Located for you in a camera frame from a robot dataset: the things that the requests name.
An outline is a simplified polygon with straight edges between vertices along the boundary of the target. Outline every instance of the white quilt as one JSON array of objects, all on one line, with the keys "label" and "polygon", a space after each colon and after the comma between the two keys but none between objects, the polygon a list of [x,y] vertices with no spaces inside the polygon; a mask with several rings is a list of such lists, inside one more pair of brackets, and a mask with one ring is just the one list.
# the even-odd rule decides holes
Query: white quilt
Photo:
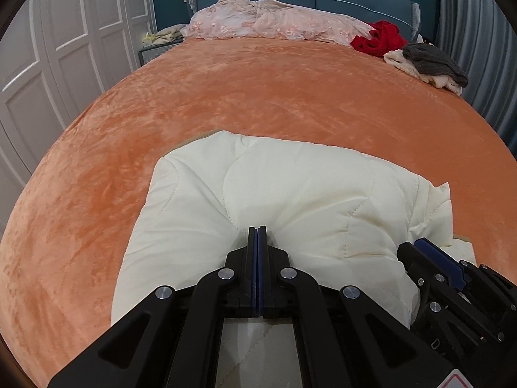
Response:
[{"label": "white quilt", "polygon": [[[447,183],[346,148],[221,131],[161,158],[131,235],[113,298],[115,323],[153,289],[195,285],[247,244],[250,226],[320,285],[360,287],[402,324],[418,288],[396,258],[426,237],[457,260]],[[287,321],[228,321],[216,386],[301,386]]]}]

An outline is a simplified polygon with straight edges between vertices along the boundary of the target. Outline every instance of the orange blanket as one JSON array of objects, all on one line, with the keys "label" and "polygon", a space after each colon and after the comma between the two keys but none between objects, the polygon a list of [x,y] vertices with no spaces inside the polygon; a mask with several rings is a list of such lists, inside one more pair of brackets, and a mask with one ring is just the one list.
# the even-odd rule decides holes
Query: orange blanket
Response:
[{"label": "orange blanket", "polygon": [[454,231],[517,280],[517,163],[462,99],[329,43],[190,41],[103,94],[52,146],[0,246],[0,331],[39,387],[110,324],[160,156],[198,133],[350,147],[449,181]]}]

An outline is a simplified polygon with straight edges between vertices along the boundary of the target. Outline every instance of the red cloth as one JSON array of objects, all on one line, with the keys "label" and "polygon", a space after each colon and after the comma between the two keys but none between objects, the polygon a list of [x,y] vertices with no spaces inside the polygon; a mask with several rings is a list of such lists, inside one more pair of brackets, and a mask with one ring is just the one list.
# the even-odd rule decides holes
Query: red cloth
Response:
[{"label": "red cloth", "polygon": [[370,31],[372,38],[356,36],[351,42],[354,49],[374,57],[382,57],[387,52],[402,49],[407,44],[407,40],[399,35],[397,25],[386,20],[368,24],[374,28]]}]

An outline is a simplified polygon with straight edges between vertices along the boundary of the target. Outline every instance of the gray folded clothing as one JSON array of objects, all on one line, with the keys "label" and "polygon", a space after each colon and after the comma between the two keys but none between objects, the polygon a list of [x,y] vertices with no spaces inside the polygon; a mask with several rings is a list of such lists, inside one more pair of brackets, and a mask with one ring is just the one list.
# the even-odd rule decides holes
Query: gray folded clothing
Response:
[{"label": "gray folded clothing", "polygon": [[411,61],[420,74],[450,76],[461,87],[467,87],[469,78],[456,62],[434,45],[410,43],[402,48],[404,58]]}]

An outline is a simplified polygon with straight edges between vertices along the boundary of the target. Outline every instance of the white wardrobe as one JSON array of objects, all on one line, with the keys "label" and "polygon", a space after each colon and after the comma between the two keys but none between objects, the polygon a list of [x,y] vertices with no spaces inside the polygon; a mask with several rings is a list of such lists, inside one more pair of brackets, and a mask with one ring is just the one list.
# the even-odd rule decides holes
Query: white wardrobe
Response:
[{"label": "white wardrobe", "polygon": [[50,146],[139,67],[152,0],[27,0],[0,41],[0,236]]}]

